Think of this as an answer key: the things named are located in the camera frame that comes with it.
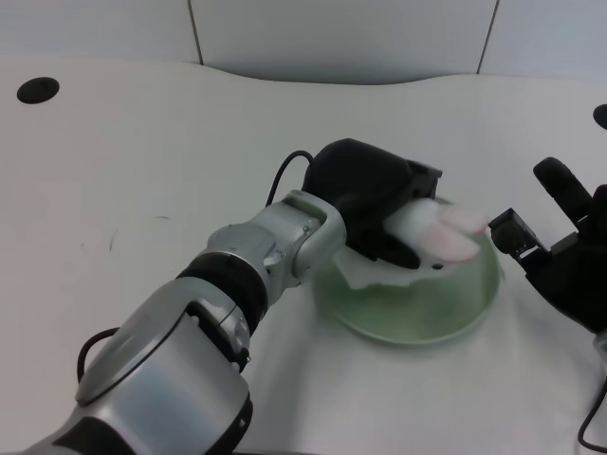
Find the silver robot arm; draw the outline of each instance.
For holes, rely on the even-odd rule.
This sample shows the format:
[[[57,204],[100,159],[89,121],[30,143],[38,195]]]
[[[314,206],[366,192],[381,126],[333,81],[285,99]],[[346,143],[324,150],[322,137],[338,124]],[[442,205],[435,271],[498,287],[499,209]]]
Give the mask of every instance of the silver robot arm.
[[[252,415],[240,374],[249,337],[267,308],[345,239],[338,211],[302,191],[219,229],[104,346],[67,422],[23,453],[232,453]]]

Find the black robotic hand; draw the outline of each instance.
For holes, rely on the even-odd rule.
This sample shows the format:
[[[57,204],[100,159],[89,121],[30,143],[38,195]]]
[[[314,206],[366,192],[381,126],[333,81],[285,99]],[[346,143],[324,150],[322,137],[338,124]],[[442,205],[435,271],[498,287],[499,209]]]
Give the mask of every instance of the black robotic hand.
[[[327,145],[305,173],[302,190],[335,207],[346,244],[372,261],[417,269],[412,249],[384,231],[383,221],[408,202],[434,199],[441,171],[354,139]]]
[[[594,196],[556,158],[534,168],[578,230],[546,249],[513,209],[491,223],[491,237],[557,310],[597,334],[607,330],[607,185]]]

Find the wire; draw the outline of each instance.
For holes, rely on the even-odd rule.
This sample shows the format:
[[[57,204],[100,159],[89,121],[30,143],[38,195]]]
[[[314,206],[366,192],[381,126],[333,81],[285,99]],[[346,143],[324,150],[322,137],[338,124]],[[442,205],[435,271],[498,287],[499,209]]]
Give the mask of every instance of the wire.
[[[590,450],[594,450],[595,452],[599,452],[599,453],[607,453],[607,447],[595,446],[594,444],[590,444],[590,443],[586,442],[584,440],[584,432],[586,432],[586,429],[590,425],[590,422],[592,422],[592,419],[595,417],[595,414],[597,413],[598,408],[600,408],[600,405],[602,404],[603,400],[605,399],[605,395],[607,395],[607,377],[605,378],[603,387],[601,388],[600,392],[598,393],[597,400],[595,400],[595,404],[590,409],[590,412],[588,412],[586,419],[583,421],[583,423],[581,424],[581,427],[579,427],[579,431],[578,431],[578,442],[582,446],[589,448]]]
[[[276,194],[276,189],[278,189],[278,184],[281,182],[281,177],[283,176],[283,172],[285,171],[286,167],[288,166],[288,163],[293,161],[293,158],[297,158],[298,156],[303,156],[305,159],[307,159],[309,164],[312,164],[312,160],[314,159],[314,157],[311,154],[309,154],[308,152],[305,152],[303,150],[293,152],[291,155],[289,155],[285,159],[285,161],[283,161],[283,164],[278,169],[278,172],[276,173],[276,176],[274,177],[274,183],[272,183],[272,188],[270,189],[269,195],[267,197],[266,207],[269,206],[274,201],[274,195]]]
[[[88,339],[80,349],[80,353],[78,354],[78,361],[76,362],[76,375],[78,376],[78,382],[83,379],[84,376],[84,363],[86,362],[86,355],[88,351],[102,339],[109,338],[113,334],[118,331],[119,327],[115,327],[114,329],[107,329],[103,332],[99,332],[98,334],[92,336]]]
[[[193,18],[192,0],[188,0],[188,9],[190,10],[190,19],[192,19],[193,39],[196,41],[196,50],[198,51],[198,62],[202,62],[202,51],[200,50],[200,40],[198,39],[198,30],[196,30],[196,20]]]

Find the pink ear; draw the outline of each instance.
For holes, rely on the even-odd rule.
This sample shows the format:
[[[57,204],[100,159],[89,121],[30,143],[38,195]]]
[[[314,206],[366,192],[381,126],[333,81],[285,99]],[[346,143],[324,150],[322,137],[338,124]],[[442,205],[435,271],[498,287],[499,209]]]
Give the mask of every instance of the pink ear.
[[[441,223],[433,223],[426,229],[419,246],[443,263],[471,261],[481,249],[468,237]]]
[[[443,206],[439,217],[441,222],[468,235],[485,232],[488,222],[484,214],[468,211],[459,206]]]

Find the black cable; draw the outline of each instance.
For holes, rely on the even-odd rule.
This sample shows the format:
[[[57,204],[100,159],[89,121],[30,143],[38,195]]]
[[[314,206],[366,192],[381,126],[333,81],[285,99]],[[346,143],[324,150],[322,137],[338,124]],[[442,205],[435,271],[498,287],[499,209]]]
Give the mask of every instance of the black cable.
[[[86,362],[86,355],[88,354],[88,351],[93,347],[93,345],[95,345],[95,343],[101,341],[102,339],[111,337],[118,331],[118,329],[119,327],[116,327],[114,329],[107,329],[103,332],[99,332],[84,343],[80,349],[80,353],[78,354],[78,361],[76,362],[76,375],[78,376],[78,382],[80,382],[84,376],[84,363]]]
[[[283,164],[281,165],[278,172],[276,173],[276,176],[274,177],[274,183],[272,183],[272,188],[270,189],[269,196],[267,197],[266,207],[274,201],[274,195],[276,194],[276,190],[278,189],[278,184],[281,182],[281,177],[283,176],[283,172],[285,171],[286,166],[288,166],[288,163],[290,163],[293,158],[297,158],[298,156],[305,157],[305,159],[308,160],[309,164],[312,164],[312,160],[314,159],[314,156],[303,150],[298,150],[297,152],[293,152],[291,155],[289,155],[285,159],[285,161],[283,161]]]
[[[603,400],[605,399],[605,395],[607,395],[607,377],[605,378],[605,382],[603,383],[602,389],[598,393],[595,404],[590,409],[590,412],[588,412],[586,419],[583,421],[583,423],[581,424],[581,427],[579,427],[579,431],[578,431],[578,442],[582,446],[589,448],[590,450],[594,450],[595,452],[599,452],[599,453],[607,453],[607,447],[595,446],[594,444],[587,443],[584,440],[584,432],[586,432],[586,429],[590,425],[590,422],[592,422],[592,419],[595,417],[595,414],[597,413],[598,408],[600,408],[600,405],[602,404]]]

